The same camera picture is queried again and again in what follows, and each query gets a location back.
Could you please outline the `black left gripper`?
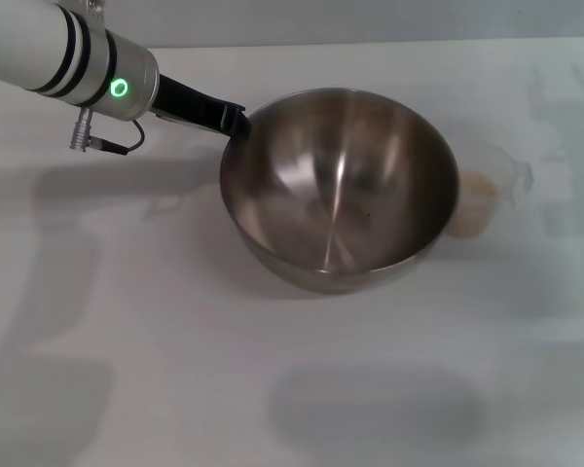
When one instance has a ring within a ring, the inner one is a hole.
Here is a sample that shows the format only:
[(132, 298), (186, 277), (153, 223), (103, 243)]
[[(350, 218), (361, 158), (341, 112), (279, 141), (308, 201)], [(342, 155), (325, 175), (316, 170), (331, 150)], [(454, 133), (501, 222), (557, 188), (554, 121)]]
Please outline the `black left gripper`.
[(151, 111), (159, 117), (202, 126), (232, 139), (246, 140), (250, 134), (250, 121), (243, 106), (224, 103), (165, 75), (160, 75)]

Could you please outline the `stainless steel mixing bowl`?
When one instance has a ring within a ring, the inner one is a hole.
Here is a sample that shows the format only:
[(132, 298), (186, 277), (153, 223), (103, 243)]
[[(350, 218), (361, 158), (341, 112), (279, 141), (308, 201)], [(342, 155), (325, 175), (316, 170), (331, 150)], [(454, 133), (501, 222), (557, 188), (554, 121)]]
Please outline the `stainless steel mixing bowl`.
[(253, 256), (321, 294), (407, 273), (456, 212), (456, 158), (413, 109), (365, 90), (283, 96), (249, 117), (220, 164), (224, 206)]

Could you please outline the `white rice grains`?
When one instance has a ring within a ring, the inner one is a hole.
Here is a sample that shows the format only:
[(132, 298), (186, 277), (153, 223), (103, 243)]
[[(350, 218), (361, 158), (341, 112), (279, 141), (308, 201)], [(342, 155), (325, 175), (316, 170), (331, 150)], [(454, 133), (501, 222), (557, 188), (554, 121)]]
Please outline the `white rice grains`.
[(499, 200), (496, 184), (477, 171), (462, 171), (459, 178), (458, 206), (448, 228), (448, 235), (474, 238), (481, 235), (493, 218)]

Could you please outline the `clear plastic measuring cup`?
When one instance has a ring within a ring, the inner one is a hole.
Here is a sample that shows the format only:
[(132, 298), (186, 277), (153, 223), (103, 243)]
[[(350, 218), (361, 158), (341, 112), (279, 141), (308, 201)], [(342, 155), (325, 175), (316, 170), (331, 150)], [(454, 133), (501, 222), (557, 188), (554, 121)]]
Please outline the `clear plastic measuring cup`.
[(462, 171), (477, 171), (496, 184), (499, 200), (494, 215), (503, 203), (513, 203), (517, 193), (526, 193), (533, 185), (530, 164), (515, 160), (504, 149), (493, 143), (480, 140), (456, 140), (452, 149), (458, 166), (458, 178)]

